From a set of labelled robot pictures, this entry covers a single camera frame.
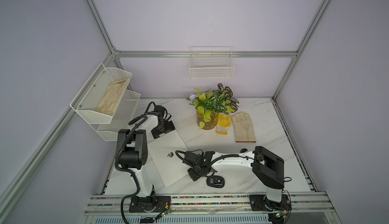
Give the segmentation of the white laptop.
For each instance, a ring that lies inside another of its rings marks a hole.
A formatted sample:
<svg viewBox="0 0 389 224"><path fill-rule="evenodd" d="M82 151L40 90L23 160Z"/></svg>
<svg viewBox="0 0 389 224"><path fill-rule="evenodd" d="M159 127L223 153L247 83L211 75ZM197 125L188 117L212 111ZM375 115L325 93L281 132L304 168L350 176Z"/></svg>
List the white laptop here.
<svg viewBox="0 0 389 224"><path fill-rule="evenodd" d="M188 151L177 131L169 132L148 143L148 150L165 187L188 175L189 167L175 154L175 151Z"/></svg>

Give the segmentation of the black wireless mouse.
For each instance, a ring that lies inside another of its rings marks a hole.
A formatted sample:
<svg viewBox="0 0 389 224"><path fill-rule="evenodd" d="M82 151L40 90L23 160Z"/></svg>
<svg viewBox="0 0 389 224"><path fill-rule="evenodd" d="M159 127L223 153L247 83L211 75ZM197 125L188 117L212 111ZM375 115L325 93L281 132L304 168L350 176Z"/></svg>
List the black wireless mouse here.
<svg viewBox="0 0 389 224"><path fill-rule="evenodd" d="M207 177L206 184L209 187L221 189L225 186L225 180L222 176L213 175Z"/></svg>

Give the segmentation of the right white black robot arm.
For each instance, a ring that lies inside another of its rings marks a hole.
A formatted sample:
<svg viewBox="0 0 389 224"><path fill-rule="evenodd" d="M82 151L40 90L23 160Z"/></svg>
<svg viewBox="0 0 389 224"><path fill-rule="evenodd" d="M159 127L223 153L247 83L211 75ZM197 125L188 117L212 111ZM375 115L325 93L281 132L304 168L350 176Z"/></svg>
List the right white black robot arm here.
<svg viewBox="0 0 389 224"><path fill-rule="evenodd" d="M252 171L266 187L264 195L249 196L253 211L276 211L290 209L290 198L283 193L285 183L292 180L284 175L285 161L269 151L257 146L253 151L241 151L238 154L225 154L214 151L199 154L196 151L175 151L182 163L189 166L188 174L193 181L202 177L207 179L207 185L213 188L223 188L225 181L215 175L221 171Z"/></svg>

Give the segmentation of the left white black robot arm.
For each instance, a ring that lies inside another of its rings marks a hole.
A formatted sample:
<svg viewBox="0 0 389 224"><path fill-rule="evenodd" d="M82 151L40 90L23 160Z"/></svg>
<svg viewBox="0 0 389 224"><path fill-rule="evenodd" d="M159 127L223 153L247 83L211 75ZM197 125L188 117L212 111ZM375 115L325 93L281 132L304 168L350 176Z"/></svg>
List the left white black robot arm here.
<svg viewBox="0 0 389 224"><path fill-rule="evenodd" d="M171 211L171 197L157 196L154 185L149 180L146 169L142 168L148 159L147 135L153 139L175 130L171 115L165 107L150 102L145 112L133 118L128 125L130 129L121 129L118 132L114 168L117 171L128 173L134 180L136 190L125 195L120 203L121 217L128 223L125 215L124 202L130 199L129 212L144 211L158 212L154 218L146 218L143 223L154 223Z"/></svg>

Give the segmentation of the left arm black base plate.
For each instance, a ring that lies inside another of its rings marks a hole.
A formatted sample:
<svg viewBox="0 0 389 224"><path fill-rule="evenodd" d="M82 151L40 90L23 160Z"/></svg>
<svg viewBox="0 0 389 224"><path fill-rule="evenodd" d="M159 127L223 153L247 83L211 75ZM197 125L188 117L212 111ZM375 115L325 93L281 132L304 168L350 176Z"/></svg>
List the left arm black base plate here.
<svg viewBox="0 0 389 224"><path fill-rule="evenodd" d="M138 212L162 212L166 210L166 206L170 206L170 196L155 196L155 197L132 197L131 204L128 209L130 213Z"/></svg>

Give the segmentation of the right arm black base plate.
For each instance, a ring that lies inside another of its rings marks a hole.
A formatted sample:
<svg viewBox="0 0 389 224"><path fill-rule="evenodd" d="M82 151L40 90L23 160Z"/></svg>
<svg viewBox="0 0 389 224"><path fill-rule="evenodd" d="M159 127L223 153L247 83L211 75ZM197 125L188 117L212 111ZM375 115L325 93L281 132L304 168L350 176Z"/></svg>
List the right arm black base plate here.
<svg viewBox="0 0 389 224"><path fill-rule="evenodd" d="M281 202L268 200L265 194L249 195L249 203L252 211L290 211L291 201L286 194L281 195Z"/></svg>

